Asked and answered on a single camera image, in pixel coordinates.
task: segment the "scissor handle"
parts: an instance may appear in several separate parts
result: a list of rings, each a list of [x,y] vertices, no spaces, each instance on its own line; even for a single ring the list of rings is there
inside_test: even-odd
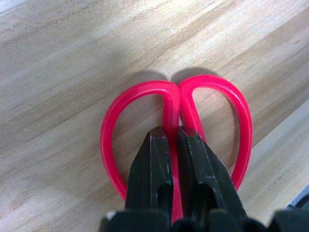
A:
[[[212,88],[223,93],[236,110],[239,120],[240,143],[231,178],[235,188],[238,189],[245,176],[252,148],[253,126],[249,106],[242,93],[232,83],[218,76],[199,75],[183,80],[179,84],[183,121],[186,127],[196,130],[204,141],[206,141],[204,130],[192,97],[193,90],[201,87]]]
[[[108,108],[101,126],[101,156],[112,184],[121,197],[126,199],[127,186],[121,178],[112,152],[112,132],[120,113],[134,100],[145,95],[159,94],[164,99],[162,128],[169,142],[174,182],[173,219],[181,218],[182,206],[179,189],[177,161],[177,130],[180,113],[180,92],[177,85],[169,81],[149,81],[137,84],[119,95]]]

